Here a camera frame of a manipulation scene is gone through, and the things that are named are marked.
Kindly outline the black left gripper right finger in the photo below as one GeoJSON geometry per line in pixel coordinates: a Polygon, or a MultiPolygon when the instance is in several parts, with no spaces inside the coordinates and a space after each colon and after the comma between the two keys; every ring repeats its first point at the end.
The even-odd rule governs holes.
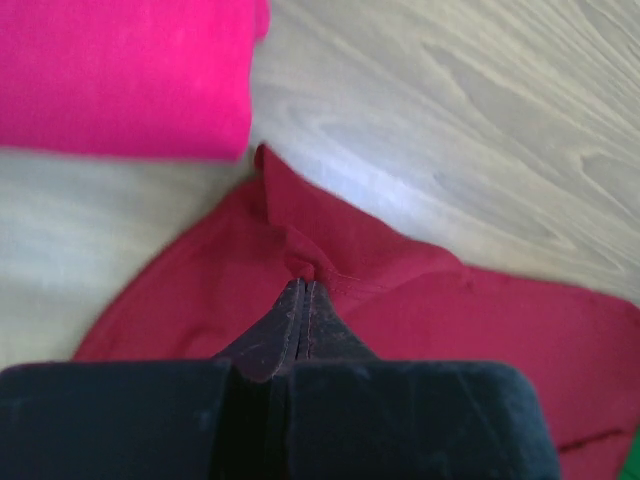
{"type": "Polygon", "coordinates": [[[269,396],[273,479],[557,479],[537,394],[495,362],[383,361],[319,283],[290,282],[269,396]]]}

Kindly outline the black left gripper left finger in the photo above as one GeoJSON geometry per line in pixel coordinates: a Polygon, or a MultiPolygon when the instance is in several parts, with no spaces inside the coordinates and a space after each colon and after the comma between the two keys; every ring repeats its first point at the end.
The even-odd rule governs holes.
{"type": "Polygon", "coordinates": [[[282,479],[285,375],[306,286],[204,360],[39,363],[1,374],[5,479],[282,479]]]}

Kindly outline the dark red t-shirt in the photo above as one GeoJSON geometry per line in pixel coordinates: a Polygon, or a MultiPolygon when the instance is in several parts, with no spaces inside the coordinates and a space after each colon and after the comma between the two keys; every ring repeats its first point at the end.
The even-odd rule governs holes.
{"type": "Polygon", "coordinates": [[[210,357],[296,279],[393,360],[498,360],[535,385],[567,479],[613,479],[639,426],[639,310],[588,289],[464,264],[296,174],[256,175],[157,256],[100,315],[78,361],[210,357]]]}

